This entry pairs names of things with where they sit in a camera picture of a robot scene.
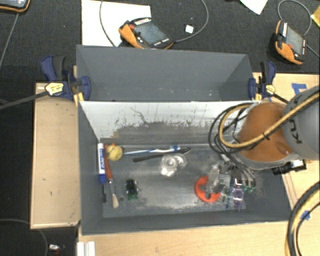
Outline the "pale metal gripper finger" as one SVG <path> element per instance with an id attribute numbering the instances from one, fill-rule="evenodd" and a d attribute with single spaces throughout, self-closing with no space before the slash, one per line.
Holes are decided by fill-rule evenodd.
<path id="1" fill-rule="evenodd" d="M 210 187 L 215 187 L 220 181 L 220 165 L 214 164 L 208 173 L 208 184 Z"/>
<path id="2" fill-rule="evenodd" d="M 226 187 L 226 185 L 223 183 L 219 183 L 216 186 L 214 186 L 212 188 L 212 192 L 213 192 L 214 196 L 219 198 L 225 187 Z"/>

